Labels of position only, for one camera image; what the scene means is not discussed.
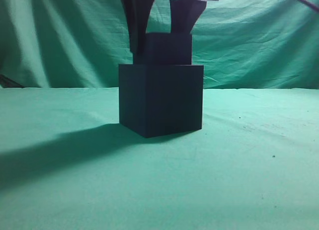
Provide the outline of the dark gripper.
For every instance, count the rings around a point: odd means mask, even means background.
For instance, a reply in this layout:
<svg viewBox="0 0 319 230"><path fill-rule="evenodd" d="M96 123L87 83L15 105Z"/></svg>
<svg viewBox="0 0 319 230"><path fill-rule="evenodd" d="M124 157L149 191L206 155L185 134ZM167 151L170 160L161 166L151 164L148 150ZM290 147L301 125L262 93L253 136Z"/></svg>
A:
<svg viewBox="0 0 319 230"><path fill-rule="evenodd" d="M148 19L155 0L121 0L125 13L131 53L141 53L146 39ZM190 34L206 9L203 0L169 0L171 33Z"/></svg>

